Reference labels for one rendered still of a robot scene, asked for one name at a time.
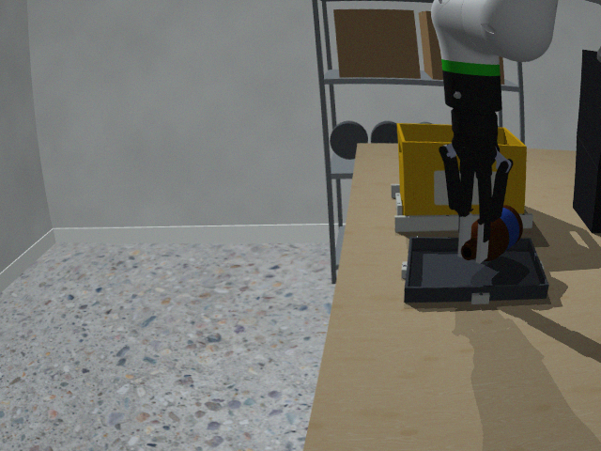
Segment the brown glass bottle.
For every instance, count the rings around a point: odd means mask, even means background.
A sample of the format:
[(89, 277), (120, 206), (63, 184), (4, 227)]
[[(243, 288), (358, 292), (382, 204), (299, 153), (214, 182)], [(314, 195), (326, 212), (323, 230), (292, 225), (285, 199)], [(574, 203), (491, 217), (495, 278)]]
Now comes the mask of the brown glass bottle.
[[(522, 232), (523, 224), (518, 212), (510, 206), (503, 205), (501, 217), (495, 222), (491, 222), (488, 254), (484, 261), (494, 260), (506, 252), (520, 240)], [(461, 255), (466, 260), (476, 258), (477, 235), (478, 222), (476, 220), (471, 226), (470, 240), (466, 241), (461, 248)]]

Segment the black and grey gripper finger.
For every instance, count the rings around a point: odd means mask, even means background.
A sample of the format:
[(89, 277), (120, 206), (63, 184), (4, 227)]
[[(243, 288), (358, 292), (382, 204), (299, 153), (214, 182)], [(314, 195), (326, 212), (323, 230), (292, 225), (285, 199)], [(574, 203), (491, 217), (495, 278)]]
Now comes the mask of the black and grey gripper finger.
[(497, 162), (496, 168), (498, 170), (496, 173), (492, 194), (492, 166), (484, 172), (483, 156), (481, 150), (479, 149), (473, 152), (473, 159), (475, 161), (476, 178), (478, 179), (480, 214), (480, 219), (477, 220), (478, 237), (476, 263), (480, 264), (487, 259), (491, 222), (498, 220), (502, 214), (508, 174), (513, 166), (513, 161), (511, 159), (507, 160), (497, 151), (495, 160)]
[(475, 170), (468, 169), (469, 150), (466, 147), (462, 147), (459, 152), (459, 169), (452, 143), (439, 147), (439, 153), (444, 163), (449, 208), (459, 215), (458, 257), (462, 257), (461, 248), (471, 236), (472, 213), (470, 212), (473, 211), (471, 203)]

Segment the yellow open-top crate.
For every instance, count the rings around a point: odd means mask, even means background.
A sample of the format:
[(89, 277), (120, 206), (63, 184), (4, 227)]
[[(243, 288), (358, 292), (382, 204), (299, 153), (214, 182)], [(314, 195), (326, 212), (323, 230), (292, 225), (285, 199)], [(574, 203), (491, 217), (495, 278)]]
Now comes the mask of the yellow open-top crate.
[[(401, 158), (399, 175), (404, 190), (403, 198), (400, 185), (403, 215), (458, 214), (449, 208), (444, 163), (439, 153), (439, 147), (452, 143), (452, 125), (396, 125), (402, 143), (401, 145), (398, 139)], [(514, 163), (508, 174), (503, 205), (524, 213), (527, 147), (506, 128), (498, 127), (497, 142), (500, 154), (507, 160), (512, 159)]]

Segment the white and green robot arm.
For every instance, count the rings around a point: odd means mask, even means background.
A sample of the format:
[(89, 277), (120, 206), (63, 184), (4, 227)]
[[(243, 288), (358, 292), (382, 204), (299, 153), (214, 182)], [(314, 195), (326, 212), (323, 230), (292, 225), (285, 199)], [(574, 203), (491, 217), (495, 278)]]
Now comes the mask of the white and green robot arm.
[(434, 0), (445, 103), (466, 114), (499, 112), (499, 56), (529, 62), (543, 55), (557, 6), (558, 0)]

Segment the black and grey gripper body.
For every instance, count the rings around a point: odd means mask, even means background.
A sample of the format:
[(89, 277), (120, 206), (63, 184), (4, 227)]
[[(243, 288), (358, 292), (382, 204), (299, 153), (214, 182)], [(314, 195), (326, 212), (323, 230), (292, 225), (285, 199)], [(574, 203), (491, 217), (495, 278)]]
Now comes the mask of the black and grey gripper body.
[(452, 146), (459, 160), (460, 148), (468, 148), (468, 169), (475, 170), (473, 152), (479, 149), (482, 152), (485, 172), (496, 161), (494, 159), (497, 156), (497, 151), (500, 152), (497, 142), (498, 116), (495, 112), (490, 115), (466, 114), (458, 112), (454, 108), (451, 111), (451, 115), (452, 130), (454, 132)]

